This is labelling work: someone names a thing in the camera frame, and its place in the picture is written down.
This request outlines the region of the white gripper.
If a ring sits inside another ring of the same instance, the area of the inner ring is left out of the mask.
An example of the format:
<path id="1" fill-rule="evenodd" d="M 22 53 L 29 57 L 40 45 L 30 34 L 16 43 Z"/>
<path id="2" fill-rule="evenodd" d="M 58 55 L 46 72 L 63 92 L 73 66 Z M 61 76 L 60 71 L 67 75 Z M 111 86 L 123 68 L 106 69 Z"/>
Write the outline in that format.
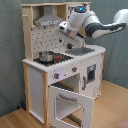
<path id="1" fill-rule="evenodd" d="M 58 34 L 68 43 L 72 44 L 74 47 L 80 47 L 82 45 L 82 40 L 76 35 L 75 31 L 71 31 L 67 28 L 68 23 L 63 21 L 59 24 Z"/>

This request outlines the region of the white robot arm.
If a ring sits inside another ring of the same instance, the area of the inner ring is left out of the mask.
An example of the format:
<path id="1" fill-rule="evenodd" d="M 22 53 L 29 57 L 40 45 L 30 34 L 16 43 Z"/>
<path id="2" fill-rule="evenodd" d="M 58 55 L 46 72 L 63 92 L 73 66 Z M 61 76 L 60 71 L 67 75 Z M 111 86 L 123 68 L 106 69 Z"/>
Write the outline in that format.
<path id="1" fill-rule="evenodd" d="M 66 41 L 75 43 L 75 37 L 81 26 L 84 26 L 85 35 L 90 38 L 122 31 L 128 26 L 128 9 L 119 10 L 115 14 L 113 22 L 104 25 L 93 11 L 88 10 L 85 6 L 77 6 L 72 10 L 69 21 L 63 21 L 59 24 L 59 35 Z"/>

